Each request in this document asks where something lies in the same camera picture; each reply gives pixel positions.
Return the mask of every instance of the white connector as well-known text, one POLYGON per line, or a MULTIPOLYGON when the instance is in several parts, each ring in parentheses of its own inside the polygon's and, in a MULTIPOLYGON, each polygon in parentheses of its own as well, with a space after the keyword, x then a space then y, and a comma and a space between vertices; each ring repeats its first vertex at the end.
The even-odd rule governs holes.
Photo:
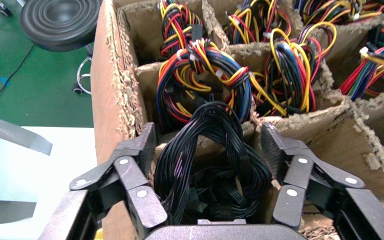
POLYGON ((221 69, 218 69, 216 72, 215 72, 215 76, 218 78, 218 79, 221 79, 223 77, 223 71, 221 69))
POLYGON ((366 46, 360 49, 360 55, 367 54, 368 52, 369 52, 369 49, 366 46))
POLYGON ((193 54, 190 54, 189 55, 189 60, 191 60, 192 62, 195 62, 197 60, 197 57, 193 54))
POLYGON ((183 49, 179 49, 177 52, 176 52, 176 56, 177 56, 177 60, 182 60, 182 57, 180 57, 180 53, 183 51, 183 49))
POLYGON ((359 18, 360 18, 360 13, 356 13, 354 14, 354 16, 352 16, 353 21, 357 21, 359 18))
POLYGON ((262 36, 265 37, 266 39, 270 39, 272 37, 272 33, 271 32, 263 32, 262 36))

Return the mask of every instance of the white cable tie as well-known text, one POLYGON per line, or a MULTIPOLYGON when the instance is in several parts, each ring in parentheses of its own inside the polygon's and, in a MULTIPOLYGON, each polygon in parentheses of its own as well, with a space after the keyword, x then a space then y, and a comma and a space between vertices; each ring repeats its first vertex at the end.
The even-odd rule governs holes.
POLYGON ((223 71, 221 69, 218 69, 216 72, 215 72, 215 76, 218 78, 218 79, 221 79, 223 77, 223 71))
POLYGON ((272 33, 271 32, 263 32, 262 36, 265 37, 266 39, 269 39, 272 37, 272 33))
POLYGON ((353 21, 357 21, 359 18, 360 18, 360 13, 356 13, 354 14, 354 16, 352 16, 353 21))
POLYGON ((190 54, 189 55, 189 60, 191 60, 192 62, 196 61, 197 60, 197 57, 193 54, 190 54))
POLYGON ((180 53, 182 52, 183 49, 179 49, 177 52, 176 52, 176 56, 177 56, 177 60, 182 60, 182 57, 180 56, 180 53))

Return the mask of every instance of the black wire bundle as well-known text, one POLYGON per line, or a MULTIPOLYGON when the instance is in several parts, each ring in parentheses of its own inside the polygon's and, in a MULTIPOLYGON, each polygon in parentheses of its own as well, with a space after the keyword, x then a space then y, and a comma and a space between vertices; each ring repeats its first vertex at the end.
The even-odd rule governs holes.
POLYGON ((154 189, 169 225, 196 224, 197 219, 229 221, 251 216, 271 180, 267 165, 244 143, 235 112, 224 102, 212 101, 200 106, 162 151, 154 189), (192 173, 200 135, 225 147, 227 162, 192 173))

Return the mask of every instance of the black stool seat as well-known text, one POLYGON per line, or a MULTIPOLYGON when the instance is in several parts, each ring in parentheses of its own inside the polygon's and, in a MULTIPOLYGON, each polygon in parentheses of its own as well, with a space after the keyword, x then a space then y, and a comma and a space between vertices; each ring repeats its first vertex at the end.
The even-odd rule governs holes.
POLYGON ((42 49, 67 52, 95 39, 102 0, 28 0, 21 11, 27 37, 42 49))

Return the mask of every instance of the black cable on floor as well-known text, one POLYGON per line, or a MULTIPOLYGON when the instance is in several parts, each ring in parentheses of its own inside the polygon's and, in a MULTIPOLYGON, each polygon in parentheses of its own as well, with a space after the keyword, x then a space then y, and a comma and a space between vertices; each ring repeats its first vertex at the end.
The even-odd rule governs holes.
POLYGON ((22 67, 22 65, 24 64, 24 62, 26 61, 27 57, 30 55, 30 53, 32 52, 33 48, 34 48, 35 44, 31 45, 30 49, 28 50, 27 54, 24 56, 24 58, 22 59, 21 63, 18 65, 17 69, 11 73, 11 75, 9 75, 9 77, 6 79, 5 83, 3 84, 3 86, 1 87, 0 89, 0 94, 4 91, 5 87, 7 86, 7 84, 10 82, 11 78, 20 70, 20 68, 22 67))

